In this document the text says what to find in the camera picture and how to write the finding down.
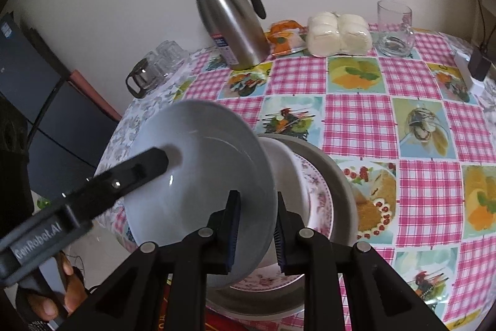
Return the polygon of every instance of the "gray bowl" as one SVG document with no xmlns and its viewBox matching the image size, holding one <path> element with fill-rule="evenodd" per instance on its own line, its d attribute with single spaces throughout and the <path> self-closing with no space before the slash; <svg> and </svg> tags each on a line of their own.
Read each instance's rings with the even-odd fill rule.
<svg viewBox="0 0 496 331">
<path fill-rule="evenodd" d="M 357 240 L 358 214 L 350 184 L 338 165 L 308 142 L 287 135 L 262 134 L 286 144 L 307 159 L 324 177 L 331 191 L 334 225 L 330 240 L 353 246 Z M 239 320 L 278 320 L 304 309 L 304 277 L 285 287 L 267 292 L 246 292 L 230 287 L 207 290 L 207 305 Z"/>
</svg>

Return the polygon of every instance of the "human hand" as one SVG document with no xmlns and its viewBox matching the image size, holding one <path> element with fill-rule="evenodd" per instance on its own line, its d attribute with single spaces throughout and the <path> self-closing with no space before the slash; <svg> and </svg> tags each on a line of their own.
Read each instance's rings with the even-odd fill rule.
<svg viewBox="0 0 496 331">
<path fill-rule="evenodd" d="M 64 305 L 69 315 L 71 315 L 84 300 L 88 297 L 84 289 L 84 285 L 78 276 L 74 273 L 74 268 L 64 253 L 60 253 L 62 268 L 67 276 L 67 291 L 64 297 Z M 27 300 L 33 312 L 43 321 L 50 321 L 59 315 L 57 306 L 53 300 L 29 294 Z"/>
</svg>

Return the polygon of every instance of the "screw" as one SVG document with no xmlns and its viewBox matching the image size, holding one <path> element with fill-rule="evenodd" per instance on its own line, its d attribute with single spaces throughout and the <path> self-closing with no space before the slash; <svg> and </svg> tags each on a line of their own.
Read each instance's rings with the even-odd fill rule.
<svg viewBox="0 0 496 331">
<path fill-rule="evenodd" d="M 152 251 L 155 250 L 155 243 L 145 242 L 139 247 L 139 249 L 141 250 L 142 253 L 145 254 L 151 253 Z"/>
<path fill-rule="evenodd" d="M 304 239 L 309 239 L 310 237 L 313 236 L 313 230 L 312 229 L 309 229 L 308 227 L 304 227 L 298 233 Z"/>
<path fill-rule="evenodd" d="M 358 251 L 361 251 L 363 253 L 367 253 L 371 249 L 370 244 L 367 242 L 358 242 L 356 244 L 356 248 L 358 248 Z"/>
<path fill-rule="evenodd" d="M 200 230 L 198 230 L 198 236 L 200 237 L 210 237 L 214 234 L 214 231 L 210 229 L 209 227 L 202 227 Z"/>
</svg>

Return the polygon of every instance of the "fingernail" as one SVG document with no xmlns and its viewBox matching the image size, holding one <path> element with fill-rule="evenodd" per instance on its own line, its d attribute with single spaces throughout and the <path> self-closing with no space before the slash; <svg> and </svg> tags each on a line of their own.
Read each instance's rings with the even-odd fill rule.
<svg viewBox="0 0 496 331">
<path fill-rule="evenodd" d="M 54 302 L 47 299 L 43 302 L 43 310 L 45 311 L 46 315 L 54 315 L 56 313 L 57 307 L 55 306 Z"/>
</svg>

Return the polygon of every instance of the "floral tablecloth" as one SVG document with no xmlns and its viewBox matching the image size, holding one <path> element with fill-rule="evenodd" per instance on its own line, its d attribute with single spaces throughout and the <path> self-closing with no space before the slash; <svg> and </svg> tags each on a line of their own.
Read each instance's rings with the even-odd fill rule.
<svg viewBox="0 0 496 331">
<path fill-rule="evenodd" d="M 356 194 L 367 239 L 450 329 L 478 324 L 496 297 L 496 84 L 468 94 L 453 52 L 470 46 L 418 30 L 407 58 L 373 48 L 366 57 L 315 58 L 302 51 L 233 72 L 218 52 L 134 100 L 97 172 L 125 160 L 145 121 L 181 99 L 213 100 L 257 133 L 304 139 L 336 160 Z M 99 218 L 136 248 L 122 201 Z M 351 329 L 344 285 L 345 323 Z M 302 328 L 303 313 L 258 329 Z"/>
</svg>

